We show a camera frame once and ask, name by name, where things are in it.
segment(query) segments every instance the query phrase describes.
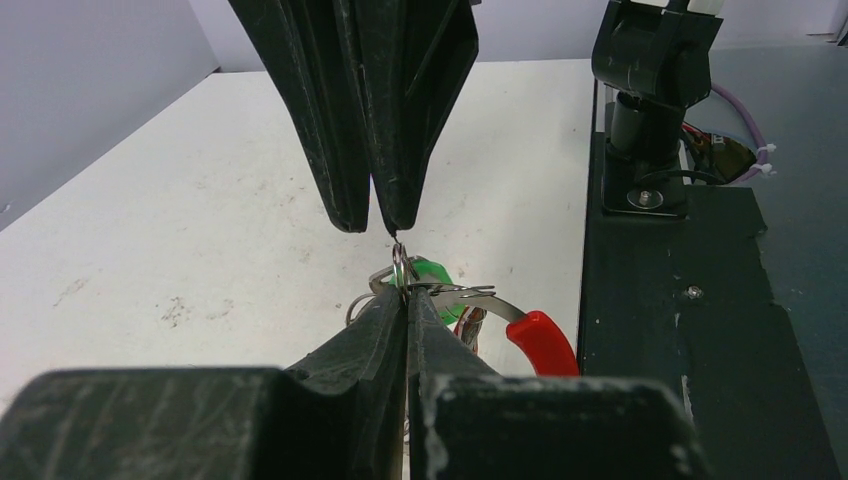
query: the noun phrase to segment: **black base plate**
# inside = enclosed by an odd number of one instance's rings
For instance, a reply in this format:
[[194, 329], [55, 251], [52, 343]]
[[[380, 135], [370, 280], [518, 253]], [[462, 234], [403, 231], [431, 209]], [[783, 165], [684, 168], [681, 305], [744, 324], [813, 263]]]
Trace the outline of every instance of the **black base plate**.
[[[839, 478], [789, 317], [760, 263], [753, 192], [686, 186], [689, 215], [605, 215], [592, 145], [578, 357], [643, 377], [691, 413], [716, 478]], [[686, 291], [697, 286], [700, 298]]]

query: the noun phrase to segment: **gray floor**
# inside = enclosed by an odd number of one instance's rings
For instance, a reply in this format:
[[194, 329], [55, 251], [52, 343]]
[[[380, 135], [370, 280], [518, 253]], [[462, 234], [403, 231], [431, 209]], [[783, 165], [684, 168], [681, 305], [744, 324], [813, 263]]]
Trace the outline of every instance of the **gray floor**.
[[[766, 141], [778, 146], [771, 158], [777, 175], [749, 182], [769, 227], [760, 239], [762, 260], [777, 301], [789, 310], [848, 475], [848, 49], [750, 48], [711, 57], [713, 81], [739, 97]], [[687, 120], [704, 130], [746, 132], [715, 94]]]

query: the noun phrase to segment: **screw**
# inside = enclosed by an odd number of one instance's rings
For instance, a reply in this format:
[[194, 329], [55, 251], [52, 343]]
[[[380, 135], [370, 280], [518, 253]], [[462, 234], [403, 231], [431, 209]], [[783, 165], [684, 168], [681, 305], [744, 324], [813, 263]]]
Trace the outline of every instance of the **screw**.
[[651, 194], [651, 192], [649, 192], [647, 190], [640, 193], [639, 194], [639, 205], [642, 205], [642, 206], [647, 205], [651, 201], [652, 196], [653, 195]]
[[690, 285], [689, 288], [686, 289], [686, 296], [692, 300], [696, 300], [704, 296], [704, 291], [697, 285]]

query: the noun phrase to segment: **red handle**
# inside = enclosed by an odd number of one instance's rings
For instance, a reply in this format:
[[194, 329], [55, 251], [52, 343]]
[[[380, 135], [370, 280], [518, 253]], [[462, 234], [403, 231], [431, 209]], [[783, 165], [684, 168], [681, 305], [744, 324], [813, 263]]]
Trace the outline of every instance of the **red handle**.
[[524, 352], [537, 375], [580, 375], [571, 344], [562, 330], [544, 312], [530, 312], [521, 320], [507, 325], [506, 338]]

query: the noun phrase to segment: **green object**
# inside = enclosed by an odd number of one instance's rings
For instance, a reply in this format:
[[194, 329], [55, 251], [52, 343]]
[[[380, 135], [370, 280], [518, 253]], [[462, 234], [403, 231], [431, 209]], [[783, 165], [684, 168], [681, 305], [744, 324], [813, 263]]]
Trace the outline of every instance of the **green object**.
[[[447, 285], [453, 285], [453, 281], [451, 280], [447, 269], [440, 263], [431, 262], [430, 260], [416, 260], [412, 262], [412, 268], [418, 272], [418, 276], [421, 277], [421, 280], [418, 281], [421, 283], [444, 283]], [[389, 279], [389, 283], [392, 285], [395, 284], [394, 275], [392, 275], [392, 278]], [[451, 325], [456, 323], [464, 309], [464, 306], [456, 305], [446, 311], [440, 312], [439, 316], [442, 317], [442, 321], [445, 322], [445, 325]]]

